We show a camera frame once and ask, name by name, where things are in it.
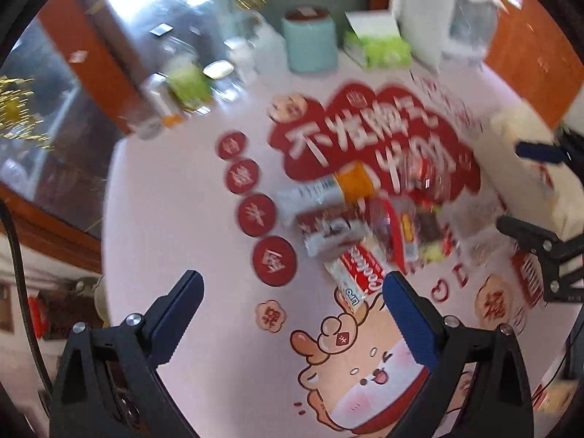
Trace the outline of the orange wooden cabinet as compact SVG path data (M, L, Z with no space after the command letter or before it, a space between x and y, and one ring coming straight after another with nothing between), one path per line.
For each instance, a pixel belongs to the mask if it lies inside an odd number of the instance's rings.
M583 84L583 63L538 0L506 4L485 62L552 128Z

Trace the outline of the white countertop appliance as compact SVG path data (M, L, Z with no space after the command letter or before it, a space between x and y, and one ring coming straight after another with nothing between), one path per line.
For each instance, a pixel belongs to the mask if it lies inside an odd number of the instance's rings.
M389 0L413 57L437 72L445 59L481 64L494 38L501 0Z

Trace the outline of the teal cylindrical canister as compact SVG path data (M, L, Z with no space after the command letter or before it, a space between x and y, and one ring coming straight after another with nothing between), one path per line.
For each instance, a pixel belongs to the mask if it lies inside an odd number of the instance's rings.
M297 74L331 72L338 67L338 40L331 13L319 6L300 6L282 19L289 69Z

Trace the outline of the orange white snack packet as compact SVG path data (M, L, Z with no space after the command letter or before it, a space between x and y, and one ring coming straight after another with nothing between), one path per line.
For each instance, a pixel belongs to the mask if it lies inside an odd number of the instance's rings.
M358 202L373 196L380 186L374 171L355 161L334 174L278 192L275 204L284 226L291 226L297 216Z

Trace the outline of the green tissue box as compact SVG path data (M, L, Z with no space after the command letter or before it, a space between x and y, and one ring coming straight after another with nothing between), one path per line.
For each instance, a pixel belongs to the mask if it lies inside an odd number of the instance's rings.
M389 10L346 12L349 28L343 50L363 70L409 66L410 43L401 38L397 22Z

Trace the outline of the green pastry packet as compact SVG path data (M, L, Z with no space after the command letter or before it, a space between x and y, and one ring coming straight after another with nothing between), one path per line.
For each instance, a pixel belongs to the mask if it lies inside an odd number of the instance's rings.
M449 243L445 238L421 240L419 243L420 261L424 264L439 263L449 255Z

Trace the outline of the brown white snack packet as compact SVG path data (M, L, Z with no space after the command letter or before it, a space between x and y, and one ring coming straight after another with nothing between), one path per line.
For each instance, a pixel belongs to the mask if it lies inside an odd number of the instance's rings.
M369 226L356 204L343 204L296 216L307 254L311 258L359 242L369 233Z

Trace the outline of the white plastic storage bin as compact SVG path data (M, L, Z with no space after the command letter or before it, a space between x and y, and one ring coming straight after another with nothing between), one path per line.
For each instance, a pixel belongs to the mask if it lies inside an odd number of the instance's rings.
M554 231L569 239L583 233L583 187L579 178L564 163L536 161L517 155L519 142L550 145L552 130L528 104L507 107L491 120L494 134L511 151L512 165L520 168L520 178L534 186L534 206L543 208L548 223L521 214L520 219Z

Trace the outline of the dark snack clear packet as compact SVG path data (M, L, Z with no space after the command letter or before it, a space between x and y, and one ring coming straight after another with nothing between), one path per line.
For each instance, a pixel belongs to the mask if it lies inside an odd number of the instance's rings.
M442 227L438 222L438 213L429 207L416 206L415 226L418 246L442 242L445 238Z

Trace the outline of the red white cookies packet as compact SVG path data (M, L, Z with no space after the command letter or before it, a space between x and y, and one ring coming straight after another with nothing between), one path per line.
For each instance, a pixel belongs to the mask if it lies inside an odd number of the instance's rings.
M324 267L352 312L381 291L391 270L386 251L373 235L363 237L338 258L325 262Z

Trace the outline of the pink printed table mat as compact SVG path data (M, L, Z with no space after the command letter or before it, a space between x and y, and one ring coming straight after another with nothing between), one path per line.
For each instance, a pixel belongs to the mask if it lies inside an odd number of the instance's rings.
M150 141L125 138L107 183L103 265L113 321L145 311L180 276L204 297L160 377L202 437L382 437L424 378L372 281L359 311L311 255L279 193L361 160L389 195L414 151L452 183L439 211L452 250L407 276L470 327L506 322L540 387L579 314L538 296L534 261L497 233L506 204L473 156L483 124L519 96L492 69L448 61L258 81Z

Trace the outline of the green label glass jar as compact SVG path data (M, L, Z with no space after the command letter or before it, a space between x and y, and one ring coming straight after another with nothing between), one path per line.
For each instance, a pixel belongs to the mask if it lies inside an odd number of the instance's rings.
M182 108L196 112L212 100L211 87L193 54L180 54L164 67L166 82Z

